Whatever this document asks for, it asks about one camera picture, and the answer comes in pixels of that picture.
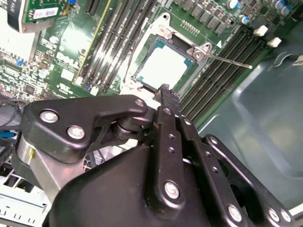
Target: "cable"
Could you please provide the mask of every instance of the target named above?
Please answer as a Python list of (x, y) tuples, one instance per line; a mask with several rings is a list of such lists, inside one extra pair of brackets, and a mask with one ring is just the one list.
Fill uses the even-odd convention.
[(23, 99), (0, 100), (0, 108), (4, 105), (10, 105), (15, 109), (15, 111), (12, 114), (12, 116), (10, 117), (10, 119), (6, 123), (4, 123), (3, 125), (0, 126), (0, 131), (19, 130), (20, 129), (19, 125), (8, 126), (8, 124), (10, 124), (16, 118), (17, 115), (22, 117), (22, 112), (18, 106), (18, 103), (28, 104), (29, 102), (26, 100), (23, 100)]

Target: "black ram slot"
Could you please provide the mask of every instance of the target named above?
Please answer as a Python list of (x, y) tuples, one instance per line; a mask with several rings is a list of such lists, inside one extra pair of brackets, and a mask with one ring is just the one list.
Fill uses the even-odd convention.
[[(243, 50), (250, 42), (251, 39), (249, 37), (241, 38), (240, 44), (234, 43), (232, 51), (227, 54), (228, 57), (237, 61), (237, 57), (239, 56), (239, 50)], [(204, 95), (206, 95), (206, 93), (209, 91), (209, 89), (211, 89), (211, 87), (214, 85), (214, 83), (216, 83), (223, 76), (223, 74), (229, 67), (231, 67), (231, 64), (220, 61), (219, 66), (217, 68), (213, 69), (212, 71), (208, 71), (209, 73), (207, 74), (207, 80), (202, 81), (202, 85), (195, 89), (194, 94), (199, 96), (201, 94), (201, 91), (203, 91), (202, 97), (200, 97), (199, 99), (203, 98)], [(185, 113), (190, 113), (191, 109), (193, 109), (195, 105), (198, 104), (198, 102), (193, 103), (194, 107), (189, 104), (190, 103), (187, 103), (186, 108), (183, 109)]]
[[(253, 42), (252, 45), (248, 46), (248, 48), (247, 48), (247, 53), (250, 53), (250, 56), (248, 57), (248, 55), (246, 55), (246, 56), (242, 55), (242, 57), (238, 60), (241, 62), (250, 64), (257, 57), (257, 56), (255, 56), (255, 53), (256, 52), (259, 53), (258, 50), (262, 50), (262, 49), (263, 49), (263, 45), (256, 44), (255, 42)], [(232, 83), (230, 83), (230, 81), (235, 81), (241, 75), (241, 73), (244, 72), (244, 70), (245, 70), (245, 68), (231, 65), (224, 74), (225, 78), (220, 80), (219, 83), (217, 84), (217, 86), (213, 87), (203, 99), (199, 100), (199, 102), (198, 102), (199, 105), (197, 105), (194, 108), (194, 110), (192, 112), (190, 112), (190, 114), (188, 115), (188, 118), (195, 119), (196, 116), (200, 115), (201, 112), (208, 110), (208, 108), (210, 108), (210, 106), (207, 108), (206, 107), (207, 104), (214, 99), (216, 99), (216, 100), (219, 99), (219, 96), (217, 96), (217, 94), (222, 93), (226, 89), (230, 88), (230, 86), (232, 86)]]
[[(233, 51), (234, 48), (236, 48), (245, 37), (247, 37), (247, 32), (249, 32), (249, 30), (246, 29), (246, 27), (242, 26), (238, 32), (234, 35), (234, 37), (230, 40), (229, 45), (227, 47), (225, 47), (220, 53), (219, 56), (223, 57), (223, 58), (229, 58), (232, 59), (230, 57), (231, 52)], [(220, 66), (223, 65), (222, 61), (219, 60), (214, 60), (211, 65), (208, 67), (208, 69), (206, 70), (206, 72), (204, 73), (204, 75), (207, 76), (212, 76), (212, 73), (215, 72), (215, 70), (217, 68), (219, 68)], [(204, 80), (200, 79), (192, 88), (189, 92), (187, 92), (187, 94), (182, 97), (181, 99), (181, 106), (184, 109), (188, 103), (190, 103), (191, 100), (193, 100), (195, 98), (195, 96), (197, 95), (199, 89), (201, 89), (201, 85), (203, 84)]]
[[(263, 40), (242, 27), (218, 56), (251, 64), (264, 48), (266, 44)], [(182, 114), (193, 122), (198, 121), (244, 71), (243, 67), (214, 60), (196, 84), (182, 97)]]
[[(230, 55), (233, 59), (235, 59), (235, 61), (239, 61), (239, 62), (243, 62), (246, 58), (246, 56), (248, 56), (248, 54), (241, 54), (241, 52), (239, 52), (238, 50), (244, 50), (247, 47), (249, 47), (249, 50), (254, 48), (254, 45), (250, 45), (250, 43), (252, 42), (252, 39), (245, 39), (243, 43), (241, 43), (240, 46), (237, 46), (236, 49), (234, 49), (233, 53)], [(232, 73), (232, 69), (236, 69), (237, 66), (235, 65), (231, 65), (229, 63), (224, 62), (220, 68), (218, 68), (218, 70), (216, 71), (216, 73), (214, 74), (214, 78), (211, 77), (208, 81), (206, 81), (207, 86), (203, 89), (203, 93), (202, 95), (199, 97), (198, 100), (196, 100), (195, 103), (193, 103), (193, 105), (187, 109), (184, 110), (186, 111), (186, 113), (191, 113), (192, 114), (192, 110), (197, 106), (197, 105), (201, 105), (201, 101), (202, 99), (207, 96), (209, 93), (212, 94), (213, 92), (213, 88), (215, 85), (220, 85), (223, 81), (225, 81), (225, 78), (228, 78), (231, 76)]]
[(100, 0), (88, 0), (88, 2), (86, 3), (85, 12), (90, 14), (91, 16), (95, 15), (99, 4)]
[[(258, 55), (263, 51), (263, 49), (259, 49), (258, 52), (254, 53), (254, 58), (257, 58)], [(196, 117), (194, 117), (192, 119), (193, 122), (197, 122), (199, 121), (199, 119), (201, 119), (201, 117), (203, 117), (204, 114), (206, 114), (206, 112), (219, 100), (219, 98), (224, 95), (225, 91), (228, 89), (228, 87), (231, 87), (233, 85), (233, 83), (237, 80), (237, 78), (245, 71), (244, 68), (240, 68), (239, 72), (237, 72), (238, 76), (237, 77), (233, 77), (229, 83), (226, 85), (226, 87), (224, 87), (224, 89), (222, 89), (220, 91), (219, 94), (217, 94), (216, 96), (214, 96), (212, 98), (212, 100), (204, 107), (203, 110), (200, 111), (199, 115), (197, 115)]]

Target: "metal bolt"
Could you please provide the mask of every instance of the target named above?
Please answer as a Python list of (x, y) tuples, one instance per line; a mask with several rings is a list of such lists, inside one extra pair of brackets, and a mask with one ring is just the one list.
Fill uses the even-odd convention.
[(194, 57), (197, 58), (197, 59), (201, 58), (201, 56), (202, 56), (201, 52), (194, 53)]
[(279, 216), (277, 215), (277, 213), (276, 213), (273, 209), (269, 208), (269, 209), (268, 209), (268, 212), (269, 212), (270, 217), (271, 217), (275, 222), (279, 222), (279, 221), (280, 221)]
[(52, 111), (43, 111), (40, 113), (40, 118), (44, 122), (55, 123), (58, 120), (58, 115)]
[(172, 199), (177, 199), (180, 195), (179, 188), (173, 182), (167, 181), (164, 184), (164, 189), (166, 194)]
[(292, 219), (291, 219), (290, 216), (286, 213), (285, 210), (281, 210), (281, 214), (282, 214), (282, 217), (285, 219), (285, 221), (287, 221), (287, 222), (292, 222)]
[(141, 107), (144, 106), (144, 103), (140, 99), (137, 99), (135, 102), (138, 106), (141, 106)]
[(167, 113), (168, 115), (171, 114), (171, 112), (170, 112), (170, 110), (169, 110), (168, 108), (165, 108), (165, 109), (164, 109), (164, 112)]
[(218, 144), (218, 141), (217, 141), (214, 137), (211, 137), (210, 140), (211, 140), (211, 142), (213, 142), (214, 144)]
[(239, 210), (233, 206), (233, 205), (228, 205), (227, 207), (229, 214), (231, 215), (231, 217), (237, 221), (237, 222), (241, 222), (242, 221), (242, 216), (241, 213), (239, 212)]
[(209, 48), (210, 48), (209, 44), (206, 44), (206, 45), (205, 45), (205, 50), (208, 51)]
[(184, 121), (185, 121), (185, 123), (187, 124), (187, 125), (191, 125), (191, 122), (190, 122), (190, 120), (189, 119), (184, 119)]
[(80, 140), (84, 138), (85, 132), (80, 126), (71, 126), (67, 129), (67, 134), (73, 139)]

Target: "capacitor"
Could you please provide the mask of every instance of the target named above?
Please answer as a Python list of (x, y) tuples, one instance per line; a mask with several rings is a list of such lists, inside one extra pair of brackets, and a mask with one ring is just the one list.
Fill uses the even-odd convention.
[(49, 76), (49, 70), (39, 70), (38, 76), (41, 79), (45, 79), (47, 76)]
[(273, 0), (271, 3), (271, 7), (274, 9), (282, 9), (285, 6), (283, 0)]
[(242, 24), (246, 25), (246, 24), (249, 23), (250, 18), (249, 18), (248, 16), (246, 16), (246, 15), (240, 15), (240, 16), (239, 16), (239, 21), (240, 21)]
[(238, 0), (228, 0), (227, 7), (230, 9), (235, 9), (238, 7), (239, 1)]
[(290, 10), (290, 6), (284, 6), (282, 9), (278, 10), (278, 13), (283, 16), (287, 16), (288, 14), (290, 14)]

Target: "screw hole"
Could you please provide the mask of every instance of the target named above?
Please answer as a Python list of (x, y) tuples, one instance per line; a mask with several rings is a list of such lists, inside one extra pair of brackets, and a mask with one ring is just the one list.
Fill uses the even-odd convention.
[(150, 129), (144, 129), (144, 130), (143, 130), (143, 135), (144, 135), (144, 136), (148, 136), (150, 133), (151, 133), (151, 130), (150, 130)]
[(216, 167), (213, 167), (213, 171), (217, 174), (218, 173), (218, 169)]
[(170, 138), (171, 140), (174, 140), (174, 139), (175, 139), (175, 136), (174, 136), (173, 134), (170, 134), (170, 135), (169, 135), (169, 138)]
[(172, 147), (170, 147), (170, 148), (169, 148), (169, 152), (170, 152), (171, 154), (174, 154), (174, 153), (175, 153), (175, 149), (172, 148)]

